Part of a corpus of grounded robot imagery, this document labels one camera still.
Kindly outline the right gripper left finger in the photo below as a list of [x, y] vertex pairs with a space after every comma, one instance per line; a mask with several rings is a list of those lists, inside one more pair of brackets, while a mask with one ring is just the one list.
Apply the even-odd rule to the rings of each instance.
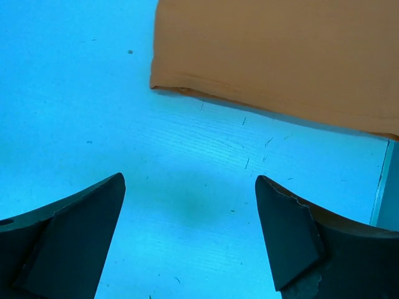
[[125, 191], [116, 173], [1, 220], [1, 298], [94, 298]]

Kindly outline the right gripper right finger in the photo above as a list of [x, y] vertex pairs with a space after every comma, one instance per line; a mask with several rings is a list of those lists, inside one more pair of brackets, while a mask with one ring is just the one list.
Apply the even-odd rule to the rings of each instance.
[[398, 232], [353, 221], [266, 176], [255, 183], [274, 287], [283, 298], [398, 297]]

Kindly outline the orange trousers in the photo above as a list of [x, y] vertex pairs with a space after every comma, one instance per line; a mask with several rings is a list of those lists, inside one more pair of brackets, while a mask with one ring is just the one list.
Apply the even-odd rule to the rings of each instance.
[[398, 138], [398, 2], [160, 1], [150, 86]]

